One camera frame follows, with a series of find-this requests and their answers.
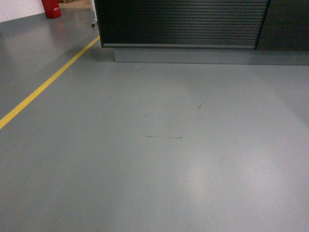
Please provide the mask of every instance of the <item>yellow painted stripe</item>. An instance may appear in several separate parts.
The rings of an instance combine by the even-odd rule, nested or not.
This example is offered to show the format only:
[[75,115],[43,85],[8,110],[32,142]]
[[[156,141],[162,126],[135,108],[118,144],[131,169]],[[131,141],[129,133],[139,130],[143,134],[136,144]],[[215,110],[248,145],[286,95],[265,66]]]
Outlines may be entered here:
[[26,99],[19,103],[11,112],[9,112],[4,118],[0,120],[0,130],[8,124],[16,115],[19,114],[30,102],[32,102],[37,96],[39,96],[51,83],[53,83],[69,66],[71,66],[82,54],[84,54],[92,45],[94,45],[100,37],[95,38],[90,44],[88,44],[83,50],[77,53],[72,59],[70,59],[65,65],[62,66],[54,75],[52,75],[47,81],[45,81],[40,87],[38,87],[33,93],[31,93]]

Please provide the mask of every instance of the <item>scuff mark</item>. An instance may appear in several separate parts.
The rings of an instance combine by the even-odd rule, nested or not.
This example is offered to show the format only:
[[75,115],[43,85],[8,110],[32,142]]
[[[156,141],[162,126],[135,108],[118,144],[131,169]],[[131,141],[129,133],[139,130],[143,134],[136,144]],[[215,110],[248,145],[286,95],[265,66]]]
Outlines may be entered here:
[[166,138],[166,139],[182,139],[182,137],[171,137],[171,136],[150,136],[146,135],[146,138]]
[[201,108],[201,106],[206,102],[207,98],[202,102],[201,105],[199,105],[198,109]]

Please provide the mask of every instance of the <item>gray baseboard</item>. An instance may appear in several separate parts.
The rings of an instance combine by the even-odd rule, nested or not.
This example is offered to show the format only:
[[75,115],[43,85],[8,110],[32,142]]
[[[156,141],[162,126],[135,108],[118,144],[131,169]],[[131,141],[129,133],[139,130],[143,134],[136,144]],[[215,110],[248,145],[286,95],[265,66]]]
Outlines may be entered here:
[[194,48],[115,48],[116,62],[309,65],[309,52]]

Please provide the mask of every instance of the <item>white wall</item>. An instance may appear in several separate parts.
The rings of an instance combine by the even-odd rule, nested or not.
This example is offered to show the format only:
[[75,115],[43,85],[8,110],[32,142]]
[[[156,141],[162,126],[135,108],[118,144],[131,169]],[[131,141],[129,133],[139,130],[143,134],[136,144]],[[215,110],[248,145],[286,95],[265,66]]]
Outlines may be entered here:
[[0,22],[44,12],[41,0],[0,0]]

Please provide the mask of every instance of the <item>black roller shutter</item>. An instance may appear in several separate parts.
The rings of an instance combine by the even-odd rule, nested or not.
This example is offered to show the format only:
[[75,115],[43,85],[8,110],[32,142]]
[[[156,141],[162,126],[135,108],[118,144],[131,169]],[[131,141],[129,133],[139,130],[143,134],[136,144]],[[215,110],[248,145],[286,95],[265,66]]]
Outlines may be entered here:
[[268,0],[97,0],[104,46],[255,48]]

